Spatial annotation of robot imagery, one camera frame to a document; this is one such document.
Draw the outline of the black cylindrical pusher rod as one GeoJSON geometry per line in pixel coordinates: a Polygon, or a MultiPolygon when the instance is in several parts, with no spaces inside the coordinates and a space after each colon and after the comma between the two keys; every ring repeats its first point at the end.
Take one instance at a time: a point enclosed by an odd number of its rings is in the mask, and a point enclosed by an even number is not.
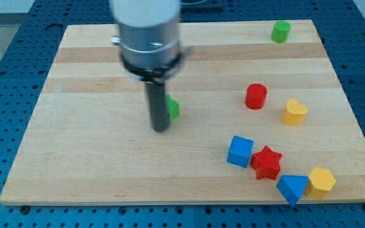
{"type": "Polygon", "coordinates": [[[170,118],[165,84],[146,83],[146,95],[152,129],[155,132],[166,131],[170,125],[170,118]]]}

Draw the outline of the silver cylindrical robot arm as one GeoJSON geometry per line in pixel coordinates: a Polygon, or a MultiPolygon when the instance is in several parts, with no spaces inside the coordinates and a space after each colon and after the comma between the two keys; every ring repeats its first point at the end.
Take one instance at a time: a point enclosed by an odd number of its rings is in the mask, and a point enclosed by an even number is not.
{"type": "Polygon", "coordinates": [[[146,84],[151,126],[156,132],[169,128],[166,81],[183,66],[190,49],[181,49],[179,0],[110,0],[124,68],[146,84]]]}

